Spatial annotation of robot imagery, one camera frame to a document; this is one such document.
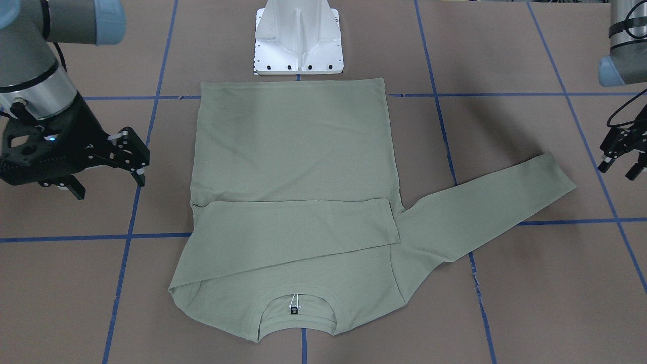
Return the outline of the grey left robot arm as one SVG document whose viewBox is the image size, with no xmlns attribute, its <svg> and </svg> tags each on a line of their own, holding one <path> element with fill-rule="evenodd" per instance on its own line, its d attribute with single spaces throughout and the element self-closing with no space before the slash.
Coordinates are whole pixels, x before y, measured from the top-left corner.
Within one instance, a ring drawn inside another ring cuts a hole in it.
<svg viewBox="0 0 647 364">
<path fill-rule="evenodd" d="M 603 87 L 617 87 L 646 81 L 646 9 L 645 1 L 610 1 L 609 54 L 598 63 L 598 82 Z M 608 118 L 609 131 L 600 150 L 604 156 L 598 170 L 605 173 L 615 161 L 629 152 L 638 152 L 637 162 L 626 178 L 635 180 L 646 168 L 646 106 L 632 120 L 613 124 L 612 120 L 631 102 L 645 95 L 642 90 L 620 106 Z"/>
</svg>

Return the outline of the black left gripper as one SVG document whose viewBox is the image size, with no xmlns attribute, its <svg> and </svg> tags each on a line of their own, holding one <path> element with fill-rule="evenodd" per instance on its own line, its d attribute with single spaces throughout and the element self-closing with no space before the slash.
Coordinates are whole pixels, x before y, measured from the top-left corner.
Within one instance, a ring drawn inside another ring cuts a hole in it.
<svg viewBox="0 0 647 364">
<path fill-rule="evenodd" d="M 646 152 L 646 130 L 645 126 L 632 126 L 629 128 L 612 127 L 600 145 L 603 151 L 603 158 L 597 169 L 600 173 L 606 173 L 616 159 L 631 151 L 638 151 L 637 162 L 628 170 L 625 177 L 628 180 L 636 180 L 647 166 Z"/>
</svg>

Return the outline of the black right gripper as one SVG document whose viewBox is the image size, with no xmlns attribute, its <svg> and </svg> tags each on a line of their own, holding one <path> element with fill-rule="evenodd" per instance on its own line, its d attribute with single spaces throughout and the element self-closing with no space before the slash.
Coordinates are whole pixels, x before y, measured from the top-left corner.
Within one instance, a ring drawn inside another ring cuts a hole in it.
<svg viewBox="0 0 647 364">
<path fill-rule="evenodd" d="M 126 170 L 139 187 L 150 150 L 132 127 L 106 133 L 80 93 L 60 113 L 37 119 L 27 99 L 15 98 L 2 134 L 2 180 L 10 185 L 39 182 L 84 200 L 86 188 L 74 177 L 95 166 Z"/>
</svg>

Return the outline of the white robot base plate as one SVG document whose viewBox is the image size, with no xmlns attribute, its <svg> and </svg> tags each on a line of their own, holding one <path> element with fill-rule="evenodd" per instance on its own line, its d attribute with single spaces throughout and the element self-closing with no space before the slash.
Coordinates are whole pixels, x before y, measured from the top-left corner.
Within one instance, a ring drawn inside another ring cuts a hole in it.
<svg viewBox="0 0 647 364">
<path fill-rule="evenodd" d="M 268 1 L 256 11 L 254 73 L 344 71 L 340 15 L 328 1 Z"/>
</svg>

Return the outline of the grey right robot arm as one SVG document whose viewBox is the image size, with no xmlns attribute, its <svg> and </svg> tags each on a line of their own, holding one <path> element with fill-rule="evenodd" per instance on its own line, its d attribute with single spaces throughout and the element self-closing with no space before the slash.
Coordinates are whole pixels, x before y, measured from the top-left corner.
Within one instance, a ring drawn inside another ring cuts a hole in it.
<svg viewBox="0 0 647 364">
<path fill-rule="evenodd" d="M 105 132 L 72 83 L 60 45 L 119 44 L 126 33 L 121 1 L 2 1 L 2 180 L 56 185 L 78 200 L 76 174 L 99 166 L 146 183 L 150 150 L 132 127 Z"/>
</svg>

